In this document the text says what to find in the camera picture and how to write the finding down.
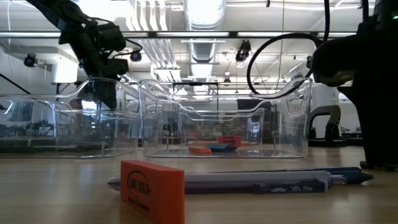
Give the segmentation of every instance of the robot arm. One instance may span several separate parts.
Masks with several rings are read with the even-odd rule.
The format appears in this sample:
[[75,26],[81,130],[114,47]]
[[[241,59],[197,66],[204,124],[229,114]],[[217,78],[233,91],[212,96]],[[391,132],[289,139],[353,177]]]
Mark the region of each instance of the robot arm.
[[90,77],[118,79],[128,71],[125,59],[108,59],[106,51],[121,51],[126,41],[112,22],[98,25],[70,0],[27,0],[61,31],[59,44],[70,44],[80,68]]
[[377,0],[373,16],[364,16],[356,35],[317,48],[310,63],[314,79],[334,87],[359,78],[382,78],[396,67],[397,39],[398,1]]

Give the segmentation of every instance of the blue eraser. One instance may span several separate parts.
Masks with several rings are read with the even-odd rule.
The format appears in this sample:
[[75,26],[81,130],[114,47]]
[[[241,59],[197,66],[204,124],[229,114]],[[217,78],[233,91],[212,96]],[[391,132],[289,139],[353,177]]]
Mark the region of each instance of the blue eraser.
[[230,144],[208,144],[207,148],[211,149],[212,152],[233,152],[237,147],[231,147]]

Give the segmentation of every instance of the plastic bin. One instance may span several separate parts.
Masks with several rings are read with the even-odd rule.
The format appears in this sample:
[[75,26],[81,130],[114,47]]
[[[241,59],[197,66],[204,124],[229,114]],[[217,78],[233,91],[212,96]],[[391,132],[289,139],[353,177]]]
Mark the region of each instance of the plastic bin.
[[[296,79],[284,92],[298,84],[287,96],[269,100],[261,95],[173,95],[153,80],[140,81],[144,155],[305,157],[311,81]],[[217,149],[222,143],[229,145]]]
[[0,95],[0,105],[0,157],[96,158],[137,149],[138,92],[115,80],[94,78],[67,95]]

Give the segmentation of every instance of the pen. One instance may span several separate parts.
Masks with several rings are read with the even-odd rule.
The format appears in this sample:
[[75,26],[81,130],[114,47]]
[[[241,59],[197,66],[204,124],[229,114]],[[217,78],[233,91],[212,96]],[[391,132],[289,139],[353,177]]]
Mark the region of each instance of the pen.
[[[254,192],[256,194],[280,194],[283,192],[326,192],[333,184],[347,183],[347,179],[343,175],[331,175],[325,171],[307,172],[307,175],[300,173],[287,175],[286,172],[279,172],[278,174],[256,172],[255,175],[241,172],[239,174],[212,173],[209,176],[207,174],[186,174],[185,193]],[[120,176],[109,179],[108,187],[120,191]],[[272,190],[289,187],[295,190],[287,189],[280,192]]]
[[261,190],[264,186],[286,187],[293,183],[313,183],[314,181],[322,182],[325,186],[323,192],[326,192],[333,186],[333,178],[327,171],[185,174],[185,193],[253,192],[254,190],[259,192],[259,189]]
[[282,169],[282,170],[253,170],[236,171],[240,172],[304,172],[304,171],[328,171],[331,175],[343,175],[347,178],[346,184],[362,184],[365,181],[373,180],[373,175],[361,172],[359,167],[322,167],[322,168],[303,168],[303,169]]

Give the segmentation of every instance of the red eraser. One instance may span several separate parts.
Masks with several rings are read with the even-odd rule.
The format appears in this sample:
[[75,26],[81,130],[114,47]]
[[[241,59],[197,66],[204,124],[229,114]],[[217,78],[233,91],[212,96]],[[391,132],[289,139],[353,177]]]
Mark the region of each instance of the red eraser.
[[193,154],[211,154],[211,149],[206,147],[189,147],[188,148],[190,153]]
[[142,161],[121,161],[123,202],[158,224],[184,224],[184,170]]
[[218,136],[218,144],[229,144],[231,147],[242,146],[242,136]]

